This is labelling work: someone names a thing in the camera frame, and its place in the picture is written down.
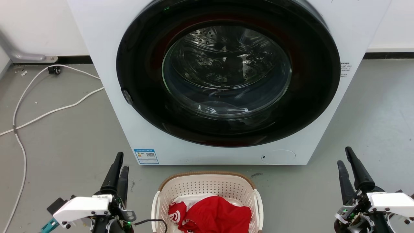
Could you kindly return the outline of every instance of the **white plastic basket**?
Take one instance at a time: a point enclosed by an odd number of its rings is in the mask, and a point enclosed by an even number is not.
[[[161,184],[152,202],[152,219],[163,219],[168,233],[173,233],[173,223],[168,216],[172,200],[179,196],[211,193],[225,198],[238,206],[248,206],[252,211],[250,233],[258,233],[263,227],[263,204],[254,183],[235,172],[187,172],[170,176]],[[162,222],[152,222],[154,233],[164,233]]]

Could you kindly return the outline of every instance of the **door glass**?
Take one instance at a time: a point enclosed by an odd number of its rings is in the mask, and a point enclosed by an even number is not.
[[[162,73],[168,92],[188,112],[241,120],[275,106],[290,83],[291,64],[282,48],[261,33],[213,26],[175,42]]]

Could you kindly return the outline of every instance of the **white cable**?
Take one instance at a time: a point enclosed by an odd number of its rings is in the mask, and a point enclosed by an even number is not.
[[[37,74],[37,75],[36,75],[36,76],[32,79],[32,81],[29,83],[29,85],[28,85],[28,86],[26,87],[26,89],[24,90],[24,92],[23,92],[22,96],[20,97],[20,99],[19,99],[19,101],[18,101],[18,103],[17,103],[16,109],[14,110],[14,114],[13,114],[13,127],[15,127],[16,113],[17,113],[17,110],[18,110],[18,108],[19,108],[19,106],[20,106],[20,102],[22,101],[22,99],[23,99],[23,97],[24,97],[24,94],[26,94],[26,91],[29,89],[30,85],[33,83],[33,81],[34,81],[34,80],[35,80],[35,79],[36,79],[36,78],[37,78],[37,77],[38,77],[38,76],[39,76],[39,75],[40,75],[43,71],[47,70],[49,67],[54,67],[54,66],[62,66],[62,67],[66,67],[66,68],[69,68],[69,69],[76,70],[76,71],[79,71],[79,72],[81,72],[81,73],[87,74],[87,75],[92,76],[92,77],[94,77],[94,78],[100,79],[100,78],[98,78],[98,77],[96,77],[96,76],[94,76],[94,75],[91,75],[91,74],[89,74],[89,73],[87,73],[87,72],[85,72],[85,71],[78,70],[78,69],[72,68],[72,67],[70,67],[70,66],[65,66],[65,65],[51,65],[51,66],[48,66],[48,67],[44,68],[42,71],[40,71],[40,72],[39,72],[39,73],[38,73],[38,74]],[[104,89],[104,88],[103,88],[103,87],[101,87],[101,88],[99,88],[99,89],[97,89],[97,90],[95,90],[95,91],[93,91],[93,92],[91,92],[91,93],[87,94],[86,96],[84,96],[82,99],[80,99],[78,102],[76,102],[76,103],[74,103],[74,104],[71,104],[71,105],[68,105],[68,106],[65,106],[65,107],[61,107],[61,108],[58,108],[58,109],[52,110],[52,111],[50,111],[50,112],[48,112],[48,113],[45,113],[45,114],[43,114],[43,115],[39,116],[38,118],[33,119],[33,120],[31,120],[31,121],[27,122],[26,124],[23,124],[23,125],[21,125],[21,126],[19,126],[19,127],[16,127],[16,129],[21,129],[21,128],[23,128],[23,127],[25,127],[25,126],[27,126],[27,125],[29,125],[29,124],[31,124],[31,123],[33,123],[33,122],[35,122],[35,121],[37,121],[37,120],[41,119],[41,118],[43,118],[43,117],[45,117],[45,116],[47,116],[47,115],[49,115],[49,114],[54,113],[54,112],[57,112],[57,111],[60,111],[60,110],[66,109],[66,108],[74,107],[74,106],[78,105],[80,102],[84,101],[87,97],[89,97],[89,96],[91,96],[92,94],[94,94],[94,93],[96,93],[96,92],[98,92],[98,91],[100,91],[100,90],[103,90],[103,89]],[[6,134],[6,133],[13,132],[13,131],[14,131],[13,129],[8,130],[8,131],[5,131],[5,132],[3,132],[3,133],[0,133],[0,136],[4,135],[4,134]],[[22,182],[22,186],[20,187],[20,191],[19,191],[19,194],[18,194],[18,196],[17,196],[16,203],[14,204],[14,207],[13,207],[12,213],[10,214],[9,221],[7,222],[7,225],[6,225],[6,227],[4,228],[3,233],[6,233],[7,229],[9,228],[10,223],[12,222],[12,219],[13,219],[14,213],[16,212],[16,209],[17,209],[17,205],[19,204],[19,201],[20,201],[20,197],[22,196],[22,192],[23,192],[24,184],[26,183],[26,172],[27,172],[26,151],[25,151],[25,150],[24,150],[24,148],[23,148],[22,142],[20,141],[19,136],[17,135],[17,132],[15,132],[14,134],[15,134],[15,136],[16,136],[17,142],[19,143],[19,145],[20,145],[20,147],[22,148],[22,151],[23,151],[23,158],[24,158],[23,182]]]
[[[388,214],[387,216],[387,224],[390,227],[390,229],[392,230],[393,233],[395,233],[395,230],[392,228],[391,223],[390,223],[390,215],[395,215],[395,214]]]
[[[76,103],[74,103],[74,104],[71,104],[71,105],[68,105],[68,106],[65,106],[65,107],[61,107],[61,108],[58,108],[58,109],[52,110],[52,111],[50,111],[50,112],[48,112],[48,113],[45,113],[45,114],[43,114],[43,115],[39,116],[39,117],[38,117],[38,118],[36,118],[36,119],[33,119],[33,120],[31,120],[31,121],[29,121],[29,122],[27,122],[27,123],[25,123],[25,124],[23,124],[23,125],[21,125],[21,126],[16,127],[16,129],[21,129],[21,128],[25,127],[25,126],[28,126],[28,125],[30,125],[31,123],[33,123],[33,122],[35,122],[35,121],[38,121],[38,120],[40,120],[40,119],[44,118],[45,116],[47,116],[47,115],[49,115],[49,114],[52,114],[52,113],[54,113],[54,112],[57,112],[57,111],[60,111],[60,110],[66,109],[66,108],[71,108],[71,107],[74,107],[74,106],[78,105],[80,102],[84,101],[84,100],[85,100],[86,98],[88,98],[89,96],[91,96],[92,94],[95,94],[95,93],[97,93],[98,91],[101,91],[101,90],[103,90],[103,89],[104,89],[104,88],[103,88],[103,87],[101,87],[101,88],[99,88],[99,89],[97,89],[97,90],[94,90],[93,92],[91,92],[91,93],[89,93],[89,94],[85,95],[85,96],[84,96],[82,99],[80,99],[78,102],[76,102]],[[5,134],[10,133],[10,132],[13,132],[13,129],[10,129],[10,130],[7,130],[7,131],[5,131],[5,132],[0,133],[0,136],[5,135]]]

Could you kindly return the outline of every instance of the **concrete floor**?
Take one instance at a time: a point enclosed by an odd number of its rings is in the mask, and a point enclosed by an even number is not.
[[[96,75],[92,65],[74,65]],[[44,66],[11,68],[0,80],[0,132],[12,128],[17,101]],[[90,196],[102,184],[118,151],[130,166],[128,207],[138,220],[150,217],[161,182],[174,173],[229,170],[252,176],[265,204],[265,233],[333,232],[341,204],[336,161],[351,146],[377,185],[388,192],[414,193],[414,60],[363,61],[307,166],[139,166],[105,91],[71,109],[19,130],[27,152],[27,179],[9,233],[38,232],[51,218],[46,208],[58,197]],[[17,125],[75,103],[101,87],[99,80],[62,69],[42,74],[17,113]],[[6,225],[20,188],[22,151],[9,133],[0,137],[0,228]],[[413,232],[393,222],[397,232]],[[54,232],[88,232],[83,226]],[[135,228],[151,232],[149,223]]]

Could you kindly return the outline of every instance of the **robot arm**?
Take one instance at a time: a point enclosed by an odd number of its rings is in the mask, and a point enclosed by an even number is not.
[[[124,166],[123,153],[119,152],[106,175],[101,189],[92,197],[75,197],[69,201],[58,198],[47,210],[53,219],[43,228],[47,233],[61,225],[69,229],[81,219],[91,226],[91,232],[133,232],[131,222],[137,219],[135,212],[126,209],[129,167]]]
[[[343,207],[335,214],[334,228],[337,233],[369,232],[393,233],[389,220],[397,214],[406,224],[414,221],[414,200],[402,191],[387,193],[375,185],[364,165],[356,157],[352,148],[346,147],[355,182],[354,191],[348,171],[342,161],[338,161],[339,183]]]

